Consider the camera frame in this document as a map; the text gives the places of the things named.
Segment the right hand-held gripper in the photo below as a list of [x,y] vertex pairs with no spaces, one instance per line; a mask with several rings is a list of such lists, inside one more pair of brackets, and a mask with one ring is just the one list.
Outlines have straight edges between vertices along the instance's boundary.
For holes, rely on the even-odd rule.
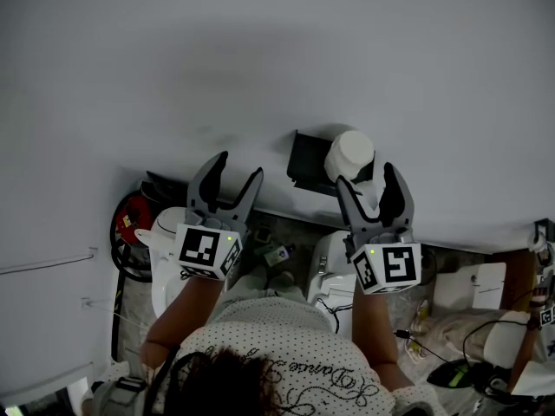
[[413,238],[414,200],[408,184],[389,162],[383,167],[385,188],[379,219],[364,210],[356,188],[344,176],[336,195],[349,235],[344,239],[349,270],[365,295],[410,289],[421,282],[421,245]]

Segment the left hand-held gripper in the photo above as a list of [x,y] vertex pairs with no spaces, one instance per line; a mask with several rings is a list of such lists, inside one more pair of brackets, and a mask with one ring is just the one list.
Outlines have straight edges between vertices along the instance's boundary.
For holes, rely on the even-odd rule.
[[185,222],[177,226],[175,262],[189,276],[224,281],[238,261],[248,232],[247,219],[264,180],[259,167],[233,204],[218,205],[228,152],[209,159],[187,187]]

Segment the person's left forearm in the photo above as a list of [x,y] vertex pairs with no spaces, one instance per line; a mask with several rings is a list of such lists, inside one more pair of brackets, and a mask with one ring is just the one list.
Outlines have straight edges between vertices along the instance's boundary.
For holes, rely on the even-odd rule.
[[161,366],[172,348],[206,324],[223,288],[222,281],[191,277],[149,329],[140,350],[142,363],[150,368]]

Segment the person's right forearm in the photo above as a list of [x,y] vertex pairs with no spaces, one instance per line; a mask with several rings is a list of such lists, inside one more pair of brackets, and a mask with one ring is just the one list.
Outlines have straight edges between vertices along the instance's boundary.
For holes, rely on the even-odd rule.
[[398,348],[384,295],[365,295],[356,285],[352,304],[352,341],[389,391],[413,383],[398,365]]

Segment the small green box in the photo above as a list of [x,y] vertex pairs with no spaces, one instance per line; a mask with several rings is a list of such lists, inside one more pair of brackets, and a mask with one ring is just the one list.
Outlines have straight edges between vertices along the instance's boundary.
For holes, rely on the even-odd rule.
[[259,255],[264,253],[271,247],[272,234],[270,228],[259,228],[254,233],[254,254]]

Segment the beige trousers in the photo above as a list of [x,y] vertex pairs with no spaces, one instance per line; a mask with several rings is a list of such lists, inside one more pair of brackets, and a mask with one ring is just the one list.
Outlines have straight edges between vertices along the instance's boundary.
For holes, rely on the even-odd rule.
[[302,290],[297,285],[288,289],[274,290],[268,287],[270,280],[271,278],[269,278],[267,270],[262,266],[257,266],[249,274],[241,276],[236,283],[219,298],[212,314],[218,315],[236,302],[270,297],[279,297],[303,305],[307,304]]

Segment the brown cardboard box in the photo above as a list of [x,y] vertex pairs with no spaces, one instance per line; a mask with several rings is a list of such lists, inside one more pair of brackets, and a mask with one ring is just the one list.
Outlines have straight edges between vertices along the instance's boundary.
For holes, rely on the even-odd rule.
[[493,254],[487,261],[506,265],[499,307],[504,310],[526,311],[536,283],[536,256],[529,250],[514,250]]

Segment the dotted white shirt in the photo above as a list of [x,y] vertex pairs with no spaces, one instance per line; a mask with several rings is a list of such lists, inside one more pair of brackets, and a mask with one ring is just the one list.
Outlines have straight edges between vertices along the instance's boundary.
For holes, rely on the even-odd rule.
[[87,416],[447,416],[433,388],[389,391],[323,313],[279,297],[236,302],[157,368],[113,365]]

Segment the black wall paper holder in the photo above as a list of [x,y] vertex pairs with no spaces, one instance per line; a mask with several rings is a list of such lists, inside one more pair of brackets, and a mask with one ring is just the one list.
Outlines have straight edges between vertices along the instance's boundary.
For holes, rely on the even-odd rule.
[[533,233],[538,234],[539,232],[542,232],[545,235],[545,248],[548,244],[555,244],[555,222],[551,221],[549,218],[536,221],[534,223]]
[[333,140],[295,133],[287,175],[296,188],[336,196],[336,182],[329,180],[323,167]]

